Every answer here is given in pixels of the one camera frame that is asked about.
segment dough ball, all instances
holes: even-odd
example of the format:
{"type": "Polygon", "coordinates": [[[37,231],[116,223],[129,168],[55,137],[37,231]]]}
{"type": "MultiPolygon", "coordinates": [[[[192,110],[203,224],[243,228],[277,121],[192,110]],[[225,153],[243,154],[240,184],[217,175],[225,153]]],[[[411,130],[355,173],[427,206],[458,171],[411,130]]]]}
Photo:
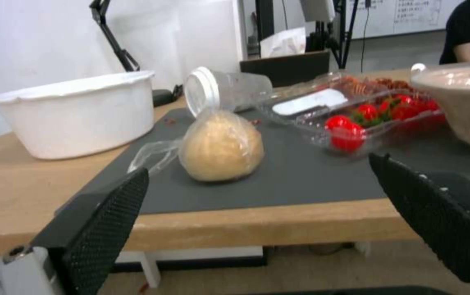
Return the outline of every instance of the dough ball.
{"type": "Polygon", "coordinates": [[[179,159],[198,181],[246,176],[265,154],[261,134],[246,119],[222,110],[204,110],[189,127],[179,159]]]}

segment gray mat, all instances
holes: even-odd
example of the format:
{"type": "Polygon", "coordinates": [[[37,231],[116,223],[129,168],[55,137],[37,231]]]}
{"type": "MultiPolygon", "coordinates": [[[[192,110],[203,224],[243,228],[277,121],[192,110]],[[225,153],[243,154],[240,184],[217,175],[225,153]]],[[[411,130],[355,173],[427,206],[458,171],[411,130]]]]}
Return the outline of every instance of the gray mat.
{"type": "MultiPolygon", "coordinates": [[[[235,182],[205,184],[191,179],[175,159],[150,179],[141,213],[206,211],[262,206],[340,202],[383,197],[366,157],[352,158],[308,144],[292,126],[263,119],[257,111],[241,114],[261,119],[257,127],[265,159],[250,176],[235,182]]],[[[147,142],[182,137],[193,122],[186,110],[173,110],[149,134],[133,142],[77,195],[89,193],[124,176],[138,149],[147,142]],[[170,124],[165,119],[172,119],[170,124]]],[[[458,172],[470,178],[470,146],[449,131],[399,147],[387,147],[395,159],[427,171],[458,172]]]]}

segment plastic cup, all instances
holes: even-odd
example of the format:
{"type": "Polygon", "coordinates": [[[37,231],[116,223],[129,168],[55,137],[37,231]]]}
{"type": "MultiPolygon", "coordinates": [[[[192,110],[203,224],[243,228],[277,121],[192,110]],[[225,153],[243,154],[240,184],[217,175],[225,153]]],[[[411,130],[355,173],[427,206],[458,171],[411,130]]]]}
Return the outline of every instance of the plastic cup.
{"type": "Polygon", "coordinates": [[[222,73],[194,69],[184,83],[184,95],[193,116],[207,107],[239,111],[269,99],[273,86],[265,75],[222,73]]]}

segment metal bolt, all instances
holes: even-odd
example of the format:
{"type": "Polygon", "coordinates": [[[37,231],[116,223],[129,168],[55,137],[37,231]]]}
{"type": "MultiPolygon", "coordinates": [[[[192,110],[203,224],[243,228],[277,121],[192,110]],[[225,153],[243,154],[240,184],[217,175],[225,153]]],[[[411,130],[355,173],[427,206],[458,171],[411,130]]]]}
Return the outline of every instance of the metal bolt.
{"type": "Polygon", "coordinates": [[[7,251],[2,257],[2,261],[4,262],[4,264],[9,264],[31,252],[32,248],[31,246],[29,246],[29,244],[19,245],[7,251]]]}

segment paper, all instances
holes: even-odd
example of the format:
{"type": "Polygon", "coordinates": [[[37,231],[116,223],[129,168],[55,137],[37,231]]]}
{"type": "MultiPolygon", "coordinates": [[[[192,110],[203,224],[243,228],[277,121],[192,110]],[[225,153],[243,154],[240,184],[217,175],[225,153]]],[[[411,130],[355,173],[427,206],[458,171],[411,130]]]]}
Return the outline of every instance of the paper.
{"type": "Polygon", "coordinates": [[[335,89],[326,89],[310,95],[292,99],[273,106],[272,110],[281,116],[291,116],[315,107],[333,107],[347,102],[342,92],[335,89]]]}
{"type": "Polygon", "coordinates": [[[306,28],[278,32],[261,41],[261,58],[303,54],[306,49],[306,28]]]}

